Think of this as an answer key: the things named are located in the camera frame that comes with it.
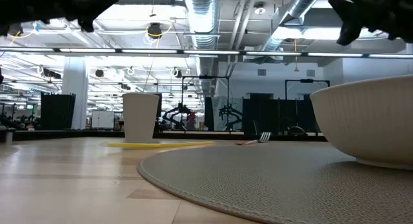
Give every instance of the exposed ceiling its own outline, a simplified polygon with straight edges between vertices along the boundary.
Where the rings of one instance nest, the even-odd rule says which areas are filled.
[[[276,8],[287,4],[289,1],[256,0],[255,4],[263,3],[265,12],[256,14],[254,12],[255,8],[252,9],[242,38],[241,48],[262,45],[272,33],[273,26],[271,23]],[[210,33],[218,36],[218,49],[226,50],[230,47],[237,13],[243,12],[244,16],[241,20],[245,20],[248,11],[248,0],[246,3],[246,7],[240,10],[240,0],[219,0],[219,29],[216,33]],[[161,23],[164,34],[159,42],[153,41],[153,43],[150,43],[151,41],[146,36],[146,28],[150,23]],[[187,10],[183,6],[114,5],[95,20],[94,26],[96,29],[94,33],[84,33],[75,21],[68,22],[62,19],[54,19],[50,25],[38,22],[37,26],[33,23],[23,23],[23,38],[4,37],[0,39],[0,44],[1,46],[49,48],[192,48],[191,34],[193,32],[189,27]],[[339,46],[335,44],[333,39],[337,38],[340,26],[341,21],[328,5],[327,0],[318,0],[306,14],[304,23],[298,27],[301,33],[304,34],[296,41],[283,41],[280,47],[284,51],[385,53],[400,52],[405,47],[402,41],[386,40],[382,33],[375,33],[374,35],[367,33],[362,36],[363,39],[353,42],[350,46]],[[286,23],[284,27],[297,28],[294,23]],[[319,34],[306,35],[305,31],[308,29],[314,29]],[[285,57],[283,63],[288,65],[294,60],[294,57]],[[306,57],[300,58],[299,62],[318,63],[319,66],[325,66],[331,60],[331,58]],[[38,70],[39,65],[43,65],[44,68],[64,76],[64,56],[7,53],[1,56],[0,64],[6,79],[37,81],[37,83],[11,84],[8,87],[3,87],[4,94],[12,95],[2,96],[3,101],[16,101],[16,94],[19,92],[37,96],[40,91],[59,92],[61,90],[61,80],[53,79],[53,83],[46,83],[50,79],[43,77],[38,73]],[[123,90],[117,84],[102,84],[102,82],[111,81],[134,82],[136,85],[132,87],[132,90],[138,92],[162,92],[166,97],[164,103],[170,104],[172,108],[176,105],[178,99],[169,97],[169,93],[180,92],[181,86],[179,84],[181,80],[171,76],[170,71],[176,68],[182,71],[183,74],[198,75],[196,58],[194,57],[88,56],[87,65],[91,69],[90,108],[100,103],[107,104],[107,107],[115,107],[121,102],[114,95],[119,95],[126,92],[126,90]],[[105,74],[110,76],[96,77],[95,71],[97,69],[105,70]],[[237,76],[245,76],[245,79],[247,79],[248,73],[238,74]],[[187,101],[191,103],[191,108],[201,110],[203,108],[203,96],[197,94],[197,90],[198,87],[189,86],[187,95],[193,95],[193,98],[187,98]]]

